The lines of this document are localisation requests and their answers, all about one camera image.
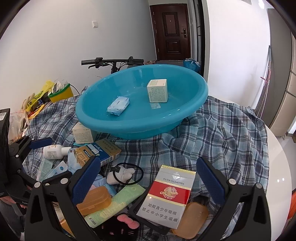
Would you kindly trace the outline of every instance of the checkered cloth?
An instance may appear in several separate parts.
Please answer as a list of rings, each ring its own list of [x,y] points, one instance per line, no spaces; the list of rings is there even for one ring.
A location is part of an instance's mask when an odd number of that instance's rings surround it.
[[[34,118],[29,125],[30,137],[40,139],[51,137],[55,144],[72,146],[73,126],[78,122],[75,106],[79,96],[51,104]],[[213,166],[226,178],[234,178],[237,183],[254,185],[260,182],[266,191],[268,183],[267,132],[263,121],[257,118],[251,108],[237,104],[228,104],[211,96],[204,105],[185,118],[169,133],[143,140],[124,140],[106,133],[99,133],[97,139],[107,137],[122,152],[119,158],[104,166],[108,173],[111,165],[119,162],[133,163],[144,171],[139,182],[147,188],[152,183],[162,164],[187,170],[196,170],[196,160],[200,156],[209,159]],[[42,149],[32,150],[23,163],[28,175],[36,178],[40,166]],[[136,171],[133,179],[140,178]],[[202,202],[208,207],[209,216],[199,234],[207,227],[219,207],[215,205],[209,193],[196,174],[189,201]],[[240,211],[238,205],[235,215],[223,237],[231,234]],[[141,225],[138,240],[181,240],[168,233],[162,236]]]

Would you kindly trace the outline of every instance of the person's hand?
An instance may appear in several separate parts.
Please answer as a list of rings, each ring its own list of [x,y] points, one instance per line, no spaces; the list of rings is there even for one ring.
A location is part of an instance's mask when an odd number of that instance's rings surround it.
[[[8,205],[11,205],[11,204],[15,204],[16,203],[10,196],[1,197],[0,199],[1,199],[1,201],[5,202]],[[20,206],[22,208],[27,208],[27,206],[24,206],[24,205],[21,205],[21,204],[20,204]]]

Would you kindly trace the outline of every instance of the handlebar grip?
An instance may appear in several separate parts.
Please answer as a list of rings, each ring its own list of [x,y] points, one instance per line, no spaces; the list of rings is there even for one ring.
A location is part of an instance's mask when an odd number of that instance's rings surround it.
[[[95,64],[96,60],[95,59],[89,59],[89,60],[82,60],[81,65],[88,65],[88,64]]]
[[[143,59],[139,59],[139,58],[134,58],[134,63],[137,63],[137,64],[142,64],[144,63],[144,60]]]

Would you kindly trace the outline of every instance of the black hair tie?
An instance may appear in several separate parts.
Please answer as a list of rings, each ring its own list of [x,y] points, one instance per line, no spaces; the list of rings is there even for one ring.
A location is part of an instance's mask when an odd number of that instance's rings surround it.
[[[131,180],[131,178],[130,178],[129,180],[127,180],[126,183],[123,183],[123,182],[120,181],[120,180],[116,177],[116,175],[115,175],[115,168],[114,168],[114,167],[118,167],[119,165],[129,165],[129,166],[136,167],[136,168],[138,168],[138,169],[141,171],[142,175],[141,175],[141,177],[140,177],[137,181],[134,181],[133,183],[128,183],[128,182]],[[117,164],[116,166],[114,166],[114,167],[112,167],[112,168],[113,168],[113,176],[114,176],[115,180],[118,181],[118,182],[119,182],[120,184],[122,184],[122,185],[126,185],[126,186],[127,186],[127,185],[134,185],[134,184],[138,183],[139,181],[141,181],[142,178],[143,178],[143,176],[144,176],[144,171],[143,171],[143,169],[140,168],[139,166],[135,165],[135,164],[132,164],[132,163],[121,162],[121,163],[118,163],[118,164]]]

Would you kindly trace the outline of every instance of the brown wooden door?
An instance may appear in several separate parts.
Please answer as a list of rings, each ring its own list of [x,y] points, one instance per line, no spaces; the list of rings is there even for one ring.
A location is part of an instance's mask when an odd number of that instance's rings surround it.
[[[150,6],[157,60],[191,57],[187,4]]]

